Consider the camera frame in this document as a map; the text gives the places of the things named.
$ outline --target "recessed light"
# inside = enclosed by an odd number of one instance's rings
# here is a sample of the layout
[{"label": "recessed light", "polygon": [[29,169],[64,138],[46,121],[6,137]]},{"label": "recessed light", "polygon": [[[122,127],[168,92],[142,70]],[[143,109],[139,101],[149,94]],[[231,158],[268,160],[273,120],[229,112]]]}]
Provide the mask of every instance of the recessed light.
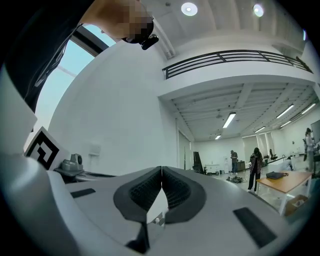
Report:
[{"label": "recessed light", "polygon": [[262,15],[264,15],[264,9],[262,8],[262,6],[260,4],[255,4],[253,6],[253,13],[258,16],[258,17],[262,17]]},{"label": "recessed light", "polygon": [[181,6],[181,11],[183,12],[183,14],[187,15],[187,16],[193,16],[196,15],[198,12],[198,8],[197,6],[192,3],[192,2],[185,2],[182,6]]}]

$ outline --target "cardboard box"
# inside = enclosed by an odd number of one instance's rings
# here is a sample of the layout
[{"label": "cardboard box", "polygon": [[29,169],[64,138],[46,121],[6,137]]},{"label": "cardboard box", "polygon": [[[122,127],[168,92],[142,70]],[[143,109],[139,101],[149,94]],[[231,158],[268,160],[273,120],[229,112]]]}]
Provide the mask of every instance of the cardboard box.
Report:
[{"label": "cardboard box", "polygon": [[[299,201],[299,200],[303,200],[303,204],[301,204],[300,206],[295,206],[295,204]],[[303,207],[304,203],[308,200],[308,197],[299,194],[297,195],[295,198],[289,200],[286,205],[285,205],[285,213],[284,216],[289,216],[291,214],[293,214],[299,207]]]}]

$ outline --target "window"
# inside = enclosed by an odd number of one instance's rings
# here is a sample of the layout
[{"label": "window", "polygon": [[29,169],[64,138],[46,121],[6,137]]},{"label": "window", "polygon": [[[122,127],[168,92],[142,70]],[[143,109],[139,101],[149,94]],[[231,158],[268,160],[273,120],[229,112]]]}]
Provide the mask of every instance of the window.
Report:
[{"label": "window", "polygon": [[33,132],[27,138],[24,150],[27,149],[41,126],[45,129],[49,128],[51,118],[60,99],[75,77],[93,59],[94,57],[90,53],[76,43],[71,40],[68,42],[59,66],[50,74],[41,90],[35,109],[37,122],[34,125]]},{"label": "window", "polygon": [[107,34],[101,33],[101,29],[95,25],[84,25],[84,27],[94,34],[97,38],[103,41],[107,46],[113,46],[116,42]]}]

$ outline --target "camera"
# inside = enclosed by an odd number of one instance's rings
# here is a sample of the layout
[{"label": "camera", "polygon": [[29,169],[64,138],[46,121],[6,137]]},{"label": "camera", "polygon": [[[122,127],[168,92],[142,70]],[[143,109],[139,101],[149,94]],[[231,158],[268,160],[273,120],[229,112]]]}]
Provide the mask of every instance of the camera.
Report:
[{"label": "camera", "polygon": [[152,17],[148,17],[146,28],[141,29],[141,34],[136,34],[134,38],[125,37],[122,38],[123,41],[130,44],[140,44],[143,50],[147,50],[149,47],[153,46],[159,41],[156,34],[152,34],[154,30],[154,22]]}]

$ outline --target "balcony railing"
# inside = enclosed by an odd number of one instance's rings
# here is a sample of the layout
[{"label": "balcony railing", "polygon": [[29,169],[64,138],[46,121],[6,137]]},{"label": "balcony railing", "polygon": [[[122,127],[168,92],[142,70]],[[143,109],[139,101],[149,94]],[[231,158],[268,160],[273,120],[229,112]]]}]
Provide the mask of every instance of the balcony railing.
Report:
[{"label": "balcony railing", "polygon": [[298,57],[291,58],[263,50],[223,50],[211,52],[179,61],[162,70],[165,72],[165,79],[169,79],[191,70],[229,62],[272,62],[289,65],[312,73],[310,68]]}]

